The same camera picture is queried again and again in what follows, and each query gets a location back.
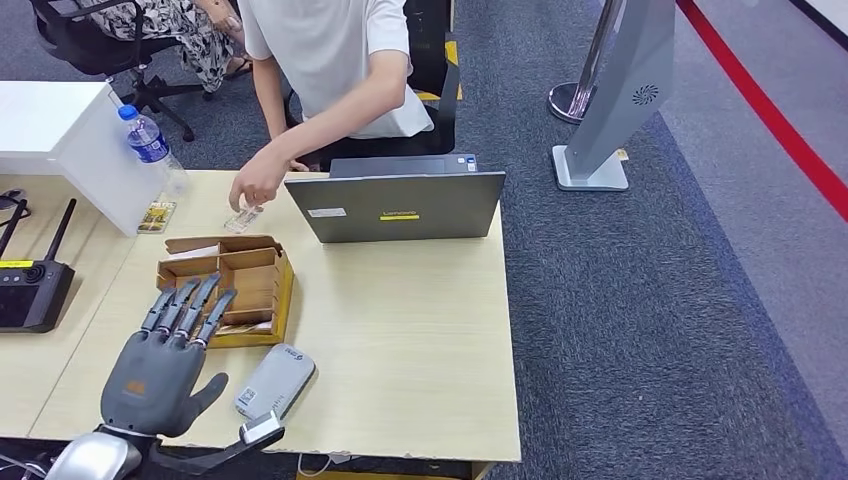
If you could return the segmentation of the person's left hand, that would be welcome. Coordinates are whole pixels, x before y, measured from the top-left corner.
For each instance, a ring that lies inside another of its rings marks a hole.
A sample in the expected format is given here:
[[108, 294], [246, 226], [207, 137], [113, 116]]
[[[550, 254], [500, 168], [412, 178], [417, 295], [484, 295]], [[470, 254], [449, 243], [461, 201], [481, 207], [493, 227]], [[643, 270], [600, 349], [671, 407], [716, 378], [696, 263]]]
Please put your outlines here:
[[260, 149], [236, 174], [228, 196], [230, 208], [259, 206], [274, 200], [295, 155], [273, 141]]

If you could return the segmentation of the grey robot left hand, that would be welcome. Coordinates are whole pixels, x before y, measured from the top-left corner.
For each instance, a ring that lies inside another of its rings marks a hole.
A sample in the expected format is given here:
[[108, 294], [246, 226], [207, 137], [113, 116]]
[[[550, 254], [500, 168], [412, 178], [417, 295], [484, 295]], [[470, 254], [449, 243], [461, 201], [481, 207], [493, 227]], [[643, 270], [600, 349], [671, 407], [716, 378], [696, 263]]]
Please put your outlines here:
[[222, 395], [229, 382], [224, 372], [195, 389], [211, 338], [237, 295], [224, 290], [203, 316], [220, 280], [213, 273], [161, 291], [110, 372], [100, 399], [99, 432], [176, 438]]

